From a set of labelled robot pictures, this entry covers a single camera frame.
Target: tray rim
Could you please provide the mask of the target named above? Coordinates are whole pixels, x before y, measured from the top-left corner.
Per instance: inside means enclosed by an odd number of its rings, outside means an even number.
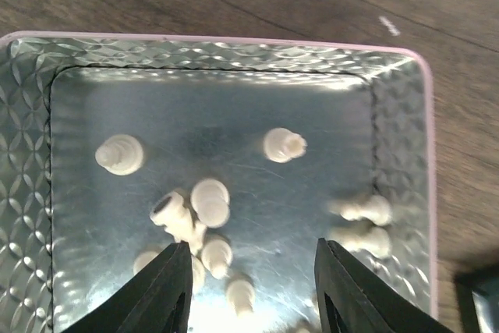
[[[373,46],[364,44],[346,44],[323,41],[295,41],[284,39],[267,39],[251,37],[213,37],[196,35],[172,34],[119,34],[119,33],[87,33],[87,32],[59,32],[21,30],[0,37],[0,48],[5,48],[11,42],[25,37],[39,38],[72,38],[72,39],[114,39],[128,41],[178,41],[178,42],[221,42],[233,44],[274,44],[291,46],[326,47],[348,50],[368,50],[385,53],[394,53],[413,58],[423,73],[425,120],[426,120],[426,157],[428,160],[428,218],[429,223],[429,252],[430,252],[430,315],[438,318],[438,277],[437,277],[437,177],[436,177],[436,150],[434,124],[434,87],[433,75],[428,62],[415,51],[407,48]]]

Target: white plastic part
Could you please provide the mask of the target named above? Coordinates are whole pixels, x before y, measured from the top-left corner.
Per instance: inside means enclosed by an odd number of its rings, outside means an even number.
[[[290,130],[275,128],[265,134],[264,153],[269,160],[286,163],[306,153],[306,141]]]
[[[193,228],[193,218],[190,211],[184,207],[184,198],[176,191],[166,195],[152,210],[149,217],[155,225],[165,225],[173,232],[184,232],[185,230],[191,232]]]
[[[244,279],[233,280],[227,286],[225,297],[238,319],[251,318],[256,295],[250,282]]]
[[[227,275],[232,259],[233,254],[230,245],[220,236],[209,239],[205,243],[203,251],[201,251],[201,261],[217,280]]]
[[[159,252],[153,250],[140,253],[133,262],[133,275],[135,276],[142,271],[157,255],[159,255]]]
[[[208,228],[220,228],[230,215],[230,196],[223,183],[216,179],[204,179],[193,188],[190,203],[197,217]]]
[[[203,263],[197,257],[192,256],[193,263],[193,294],[197,294],[204,286],[206,279],[206,271],[204,270]]]
[[[203,248],[204,235],[206,234],[207,226],[201,221],[196,221],[194,223],[193,234],[186,241],[189,243],[190,252],[193,255],[197,255]]]
[[[95,151],[95,160],[110,173],[129,175],[142,167],[145,155],[137,138],[116,134],[99,146]]]
[[[200,221],[196,221],[194,226],[171,225],[165,228],[165,232],[171,234],[175,242],[187,242],[192,255],[197,255],[197,253],[199,253],[203,248],[206,230],[207,226]]]
[[[374,224],[385,226],[393,220],[393,211],[388,200],[381,195],[373,195],[366,203],[350,203],[342,207],[341,215],[346,220],[371,220]]]
[[[336,228],[331,230],[328,239],[338,242],[347,251],[366,250],[378,259],[391,256],[390,236],[383,228],[374,227],[365,233],[346,228]]]

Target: small plastic piece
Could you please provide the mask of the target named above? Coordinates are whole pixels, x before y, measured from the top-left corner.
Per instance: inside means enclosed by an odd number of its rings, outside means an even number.
[[[191,232],[193,228],[193,218],[190,211],[184,207],[184,198],[176,191],[172,191],[161,199],[149,217],[155,225],[165,225],[173,232],[184,232],[185,230]]]
[[[203,248],[206,230],[207,226],[200,221],[196,221],[194,227],[177,225],[165,228],[165,232],[171,234],[175,242],[187,242],[192,255],[197,255]]]
[[[204,266],[218,280],[227,275],[232,258],[230,245],[220,236],[209,239],[201,252],[201,261]]]
[[[306,153],[306,141],[285,128],[275,128],[264,137],[265,156],[276,163],[286,163]]]
[[[230,282],[225,291],[225,297],[232,306],[238,319],[246,319],[253,315],[255,303],[255,288],[245,279]]]
[[[142,167],[145,156],[137,138],[116,134],[106,140],[97,151],[95,160],[115,175],[130,175]]]
[[[159,255],[159,251],[148,250],[143,251],[133,262],[133,275],[135,276],[137,273],[142,271],[142,269],[148,265],[157,255]]]
[[[346,220],[371,220],[375,225],[385,226],[393,220],[393,211],[386,198],[381,195],[373,195],[366,203],[345,204],[341,210],[341,216]]]
[[[190,203],[197,217],[208,228],[220,228],[225,225],[230,215],[229,201],[227,188],[216,179],[204,179],[198,182],[190,197]]]
[[[193,294],[197,294],[204,286],[206,271],[203,263],[197,257],[192,256],[193,262]]]
[[[331,231],[328,239],[338,242],[350,252],[366,250],[379,259],[391,256],[390,236],[383,228],[374,227],[364,233],[336,228]]]
[[[184,241],[189,243],[190,252],[193,255],[197,255],[203,248],[204,235],[206,234],[207,226],[201,221],[196,221],[194,223],[194,230],[190,236],[186,236]],[[175,238],[176,242],[180,242],[182,239]]]

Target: white chess piece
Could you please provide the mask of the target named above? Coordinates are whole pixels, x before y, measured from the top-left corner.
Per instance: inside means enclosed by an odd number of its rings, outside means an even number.
[[[390,236],[383,228],[374,227],[367,232],[359,232],[353,228],[334,228],[327,239],[338,242],[347,251],[366,250],[379,259],[391,256]]]
[[[192,256],[193,263],[193,294],[197,294],[204,286],[206,279],[206,271],[204,270],[203,263],[197,257]]]
[[[227,275],[232,258],[230,245],[220,236],[210,238],[201,251],[201,261],[213,277],[218,280]]]
[[[137,138],[116,134],[106,140],[97,151],[95,160],[115,175],[129,175],[145,162],[143,147]]]
[[[225,290],[225,297],[238,319],[249,319],[253,315],[255,288],[244,279],[231,281]]]
[[[140,253],[133,262],[133,275],[135,276],[142,271],[157,255],[159,255],[159,252],[154,250],[147,250]]]
[[[381,195],[373,195],[363,204],[345,204],[341,208],[340,215],[349,221],[366,218],[378,226],[388,225],[393,220],[391,205],[388,200]]]
[[[184,207],[184,198],[176,191],[166,195],[149,215],[157,226],[167,226],[174,232],[193,228],[193,217],[189,208]]]
[[[193,221],[189,208],[184,206],[184,198],[176,191],[166,195],[150,213],[150,219],[157,226],[164,226],[179,243],[189,244],[190,252],[196,255],[203,247],[207,226]]]
[[[264,153],[269,160],[286,163],[306,153],[306,141],[290,130],[275,128],[265,134]]]
[[[230,196],[223,183],[204,179],[193,188],[190,203],[199,220],[208,228],[220,228],[228,221]]]

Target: dark object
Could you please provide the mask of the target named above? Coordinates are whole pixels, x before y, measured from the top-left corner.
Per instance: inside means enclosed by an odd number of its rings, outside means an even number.
[[[455,279],[465,333],[499,331],[499,264]]]
[[[193,291],[189,245],[168,246],[64,333],[185,333]]]
[[[336,242],[319,239],[315,280],[324,333],[449,333]]]
[[[186,243],[170,245],[65,333],[186,333],[193,287]],[[449,333],[336,242],[319,239],[317,300],[324,333]]]

